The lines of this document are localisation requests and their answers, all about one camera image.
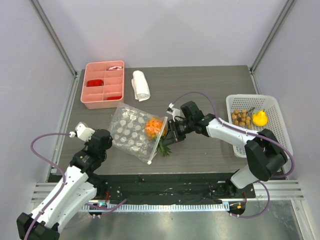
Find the orange fake pineapple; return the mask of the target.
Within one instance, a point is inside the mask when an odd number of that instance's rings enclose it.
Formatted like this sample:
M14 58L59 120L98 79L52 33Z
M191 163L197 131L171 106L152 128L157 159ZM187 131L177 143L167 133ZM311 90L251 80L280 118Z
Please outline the orange fake pineapple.
M144 126L147 137L156 142L156 153L160 153L163 157L168 157L172 152L169 147L163 145L166 134L168 133L166 124L161 118L150 118Z

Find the polka dot zip top bag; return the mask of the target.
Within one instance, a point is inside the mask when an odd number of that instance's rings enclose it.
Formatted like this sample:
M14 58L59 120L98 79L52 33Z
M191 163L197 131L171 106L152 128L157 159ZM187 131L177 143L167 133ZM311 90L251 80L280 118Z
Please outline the polka dot zip top bag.
M166 116L160 117L120 103L109 125L113 146L150 165L157 154L157 143L150 140L145 133L145 124L151 118L163 119L167 127Z

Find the fake longan bunch with stem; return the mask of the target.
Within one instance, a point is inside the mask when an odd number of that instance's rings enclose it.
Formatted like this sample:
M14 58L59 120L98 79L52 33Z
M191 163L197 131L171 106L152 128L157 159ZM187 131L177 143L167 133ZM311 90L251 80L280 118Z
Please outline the fake longan bunch with stem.
M255 107L250 109L235 109L231 114L231 122L233 125L239 126L241 128L246 128L248 130L253 129L253 114Z

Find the yellow fake pear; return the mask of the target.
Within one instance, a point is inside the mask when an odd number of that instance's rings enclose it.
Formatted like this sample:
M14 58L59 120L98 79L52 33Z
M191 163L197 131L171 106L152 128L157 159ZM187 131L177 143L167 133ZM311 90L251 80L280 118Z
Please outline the yellow fake pear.
M268 117L264 110L252 115L252 123L257 127L264 127L268 123Z

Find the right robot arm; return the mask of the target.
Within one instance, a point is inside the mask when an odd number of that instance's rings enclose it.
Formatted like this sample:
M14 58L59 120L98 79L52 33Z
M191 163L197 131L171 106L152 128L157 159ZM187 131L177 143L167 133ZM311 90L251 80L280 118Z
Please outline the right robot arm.
M284 149L268 129L254 131L230 125L212 113L203 114L193 101L179 109L171 103L167 113L172 119L168 121L168 132L162 142L165 147L181 142L187 134L195 132L244 149L247 165L237 170L225 186L230 197L238 197L247 185L256 181L268 181L288 161Z

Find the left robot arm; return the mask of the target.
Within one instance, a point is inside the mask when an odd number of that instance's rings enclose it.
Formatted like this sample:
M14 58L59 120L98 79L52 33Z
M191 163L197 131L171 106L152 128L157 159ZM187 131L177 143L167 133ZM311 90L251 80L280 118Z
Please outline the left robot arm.
M60 181L31 213L17 218L22 240L57 240L72 217L90 200L102 199L106 180L95 174L107 159L113 139L106 129L92 129L80 124L68 134L84 141L84 148L72 157Z

